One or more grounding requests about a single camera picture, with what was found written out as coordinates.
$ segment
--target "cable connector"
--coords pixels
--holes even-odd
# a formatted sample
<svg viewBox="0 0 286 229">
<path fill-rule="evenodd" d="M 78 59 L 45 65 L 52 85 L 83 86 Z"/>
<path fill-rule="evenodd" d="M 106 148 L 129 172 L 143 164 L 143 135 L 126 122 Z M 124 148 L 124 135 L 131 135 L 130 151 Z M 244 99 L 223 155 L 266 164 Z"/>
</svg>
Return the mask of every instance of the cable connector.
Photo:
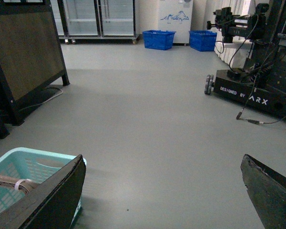
<svg viewBox="0 0 286 229">
<path fill-rule="evenodd" d="M 262 124 L 264 124 L 264 122 L 260 122 L 260 121 L 252 120 L 252 119 L 247 119 L 247 121 L 248 121 L 249 123 L 253 123 L 253 124 L 255 124 L 255 125 L 262 125 Z"/>
<path fill-rule="evenodd" d="M 240 119 L 240 116 L 242 116 L 243 112 L 244 112 L 244 109 L 242 109 L 242 111 L 238 113 L 238 115 L 236 116 L 236 120 Z"/>
</svg>

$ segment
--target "gray vinyl floor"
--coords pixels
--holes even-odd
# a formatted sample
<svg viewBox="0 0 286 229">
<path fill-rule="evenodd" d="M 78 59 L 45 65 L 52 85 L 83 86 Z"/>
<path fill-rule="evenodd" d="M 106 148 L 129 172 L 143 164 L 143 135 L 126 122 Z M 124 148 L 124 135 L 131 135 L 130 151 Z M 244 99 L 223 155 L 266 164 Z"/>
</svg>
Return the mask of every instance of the gray vinyl floor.
<svg viewBox="0 0 286 229">
<path fill-rule="evenodd" d="M 237 121 L 241 105 L 204 95 L 206 75 L 227 69 L 214 52 L 142 42 L 62 50 L 71 85 L 10 127 L 0 156 L 19 146 L 83 154 L 76 229 L 263 228 L 240 164 L 250 154 L 286 176 L 286 123 Z"/>
</svg>

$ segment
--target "display fridge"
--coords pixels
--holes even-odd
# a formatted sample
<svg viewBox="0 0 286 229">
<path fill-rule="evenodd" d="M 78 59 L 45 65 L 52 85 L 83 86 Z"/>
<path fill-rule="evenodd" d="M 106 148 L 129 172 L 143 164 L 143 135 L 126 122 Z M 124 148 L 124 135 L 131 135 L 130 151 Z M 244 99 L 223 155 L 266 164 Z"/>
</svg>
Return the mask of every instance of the display fridge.
<svg viewBox="0 0 286 229">
<path fill-rule="evenodd" d="M 137 0 L 51 0 L 59 37 L 75 39 L 129 39 L 139 34 Z"/>
<path fill-rule="evenodd" d="M 159 0 L 158 29 L 175 31 L 173 42 L 188 44 L 192 11 L 192 0 Z"/>
</svg>

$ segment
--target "blue plastic basket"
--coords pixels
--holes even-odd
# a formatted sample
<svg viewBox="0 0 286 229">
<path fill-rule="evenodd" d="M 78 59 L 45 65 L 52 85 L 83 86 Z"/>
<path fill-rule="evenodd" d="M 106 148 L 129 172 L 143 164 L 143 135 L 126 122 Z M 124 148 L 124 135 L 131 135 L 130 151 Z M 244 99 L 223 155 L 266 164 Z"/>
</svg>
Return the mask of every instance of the blue plastic basket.
<svg viewBox="0 0 286 229">
<path fill-rule="evenodd" d="M 168 50 L 173 46 L 174 31 L 148 30 L 143 32 L 144 45 L 147 49 Z"/>
<path fill-rule="evenodd" d="M 190 31 L 190 46 L 198 51 L 214 51 L 217 33 L 211 31 Z"/>
<path fill-rule="evenodd" d="M 42 183 L 74 158 L 75 156 L 71 155 L 23 147 L 15 148 L 0 157 L 0 175 L 31 179 L 36 183 Z M 23 192 L 0 187 L 0 213 L 23 197 Z M 80 209 L 81 199 L 76 208 L 73 221 Z"/>
</svg>

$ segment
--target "teal laundry basket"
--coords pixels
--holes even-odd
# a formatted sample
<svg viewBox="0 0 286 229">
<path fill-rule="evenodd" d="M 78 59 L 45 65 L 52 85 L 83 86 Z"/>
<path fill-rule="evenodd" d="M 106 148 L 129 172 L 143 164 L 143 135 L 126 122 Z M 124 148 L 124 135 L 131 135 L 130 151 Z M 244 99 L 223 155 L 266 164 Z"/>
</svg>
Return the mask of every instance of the teal laundry basket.
<svg viewBox="0 0 286 229">
<path fill-rule="evenodd" d="M 36 149 L 15 148 L 0 157 L 0 175 L 42 183 L 74 158 L 75 156 Z M 0 213 L 23 197 L 24 193 L 20 191 L 0 187 Z M 80 209 L 81 199 L 73 221 Z"/>
</svg>

